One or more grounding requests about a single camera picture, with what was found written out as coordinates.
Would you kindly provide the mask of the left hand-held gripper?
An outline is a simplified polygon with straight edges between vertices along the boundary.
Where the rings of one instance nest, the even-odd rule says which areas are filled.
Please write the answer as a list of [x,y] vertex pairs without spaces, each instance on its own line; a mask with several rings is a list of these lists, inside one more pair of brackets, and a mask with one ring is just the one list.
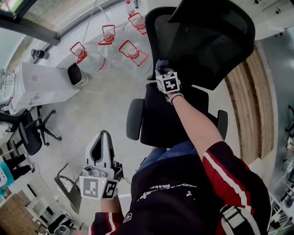
[[102,130],[89,142],[85,163],[79,177],[80,194],[93,200],[112,200],[118,194],[118,183],[123,178],[123,166],[113,162],[114,148],[111,135]]

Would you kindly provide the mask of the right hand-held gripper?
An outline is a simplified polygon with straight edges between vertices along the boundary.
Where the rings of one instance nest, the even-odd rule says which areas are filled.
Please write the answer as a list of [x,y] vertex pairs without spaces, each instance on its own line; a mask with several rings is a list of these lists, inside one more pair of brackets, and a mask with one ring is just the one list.
[[156,76],[157,87],[164,94],[180,91],[180,80],[177,72]]

